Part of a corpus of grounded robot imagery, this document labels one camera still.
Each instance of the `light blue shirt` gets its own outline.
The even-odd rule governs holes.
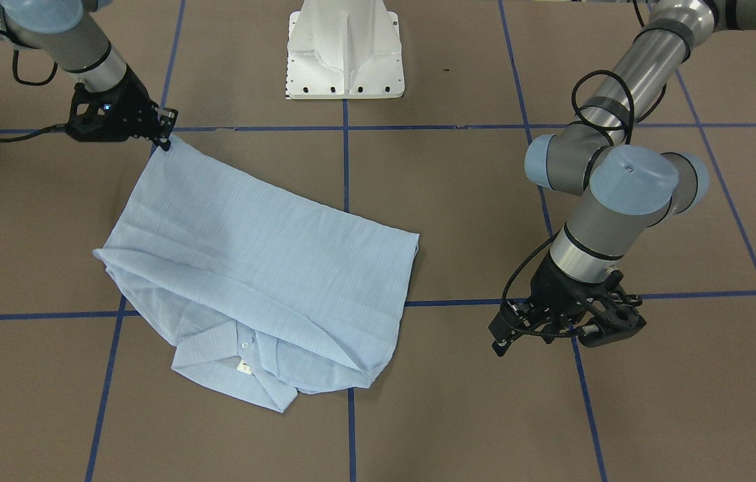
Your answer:
[[[283,412],[368,388],[396,347],[418,235],[317,204],[171,138],[102,249],[173,369]]]

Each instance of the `white metal stand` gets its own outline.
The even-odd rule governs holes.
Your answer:
[[[405,94],[399,16],[382,0],[304,0],[288,49],[287,98]]]

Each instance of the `brown floor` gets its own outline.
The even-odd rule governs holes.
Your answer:
[[[625,4],[506,0],[522,110],[500,2],[386,3],[407,92],[347,110],[283,99],[286,19],[300,0],[189,0],[181,17],[179,2],[117,2],[96,14],[153,97],[180,110],[186,141],[421,233],[386,372],[370,390],[301,396],[284,415],[192,384],[170,370],[173,348],[119,309],[90,253],[148,144],[53,134],[0,145],[0,481],[756,480],[756,33],[695,49],[686,88],[673,79],[637,128],[635,144],[719,165],[702,204],[645,233],[623,264],[624,285],[647,295],[647,328],[579,351],[522,339],[498,359],[494,299],[547,237],[523,175],[527,135],[570,120],[571,86],[613,67],[636,20]],[[68,78],[18,86],[10,59],[1,44],[0,129],[65,120]],[[50,61],[26,52],[22,64],[38,77]],[[577,200],[545,197],[558,228]]]

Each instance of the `silver metal cylinder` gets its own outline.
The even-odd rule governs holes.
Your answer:
[[[621,257],[645,228],[659,222],[668,213],[668,208],[669,205],[665,204],[645,216],[616,213],[602,205],[587,189],[565,226],[589,250],[602,256]]]
[[[62,33],[29,31],[10,17],[7,23],[20,40],[47,52],[76,82],[84,83],[88,92],[112,88],[127,71],[122,56],[87,12],[75,27]]]
[[[617,260],[601,259],[592,256],[574,244],[565,229],[553,241],[550,257],[559,269],[568,277],[583,283],[600,283],[607,278],[607,271],[616,265]]]
[[[622,77],[631,90],[636,118],[642,116],[660,95],[660,89],[686,58],[688,48],[699,46],[714,31],[714,15],[708,5],[699,0],[663,0],[652,10],[647,27],[653,27],[656,21],[659,25],[664,25],[663,21],[681,25],[680,28],[690,34],[690,45],[686,45],[683,37],[665,29],[644,31],[634,40],[613,72]],[[628,96],[614,79],[605,79],[593,94],[592,98],[595,97],[609,98],[625,110],[629,109]],[[614,113],[602,107],[584,104],[581,112],[595,125],[626,127]],[[624,129],[608,131],[607,134],[613,145],[625,140]]]

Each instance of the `folded shirt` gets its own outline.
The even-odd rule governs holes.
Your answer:
[[[298,391],[368,388],[393,356],[419,236],[171,139],[94,256],[175,345],[173,369],[278,412]]]

